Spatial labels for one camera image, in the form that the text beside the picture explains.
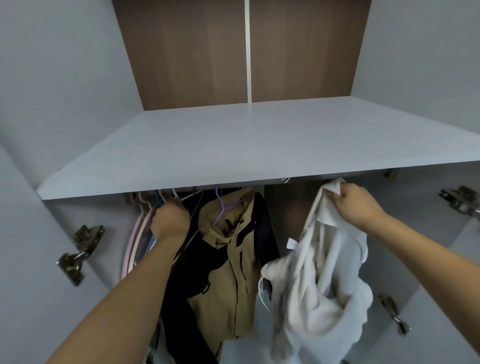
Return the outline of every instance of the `closet shelf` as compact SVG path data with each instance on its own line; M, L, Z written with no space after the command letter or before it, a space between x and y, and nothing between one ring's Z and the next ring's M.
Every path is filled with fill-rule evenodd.
M480 160L480 134L355 97L145 111L44 200Z

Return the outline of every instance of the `white label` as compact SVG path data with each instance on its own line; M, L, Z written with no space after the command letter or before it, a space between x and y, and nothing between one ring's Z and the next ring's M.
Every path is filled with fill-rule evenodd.
M297 248L298 244L299 244L298 241L296 241L295 239L288 238L287 249L295 250Z

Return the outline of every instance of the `white garment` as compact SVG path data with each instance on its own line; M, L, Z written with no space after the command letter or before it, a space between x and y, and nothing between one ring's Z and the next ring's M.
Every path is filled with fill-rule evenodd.
M372 291L358 278L367 259L367 236L323 197L323 189L339 194L341 182L320 188L297 248L262 269L273 287L271 356L278 363L304 347L320 364L338 364L367 322Z

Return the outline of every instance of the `black garment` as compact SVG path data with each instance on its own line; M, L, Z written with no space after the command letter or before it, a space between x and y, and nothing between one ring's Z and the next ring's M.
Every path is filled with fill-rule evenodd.
M205 197L202 206L214 199L210 197L211 194ZM200 207L195 212L195 221L192 217L191 225L195 224L193 232L198 226L199 210ZM245 237L254 231L255 257L263 267L266 263L279 258L279 252L266 201L259 193L254 195L251 219L251 222L238 233L237 246L242 244L242 236ZM207 292L210 287L208 281L210 272L223 266L227 260L227 246L216 249L205 242L198 233L181 253L172 269L165 290L161 318L167 350L177 364L190 364L199 360L205 364L217 363L215 355L210 351L197 327L195 315L187 299Z

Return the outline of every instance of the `metal hinge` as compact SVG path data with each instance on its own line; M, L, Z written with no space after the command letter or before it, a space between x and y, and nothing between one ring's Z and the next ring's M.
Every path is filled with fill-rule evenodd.
M441 190L439 195L448 201L450 207L455 211L480 218L480 194L477 191L460 186L458 190Z
M405 321L402 321L398 318L398 308L396 306L395 301L390 296L385 296L381 294L379 297L380 302L382 303L385 310L387 310L388 314L398 325L398 333L402 336L408 334L411 330L410 326L407 325Z
M58 260L57 265L74 286L78 286L84 278L82 263L92 255L104 233L105 228L103 225L94 226L91 229L86 225L82 225L73 236L73 242L78 249L78 253L65 253Z

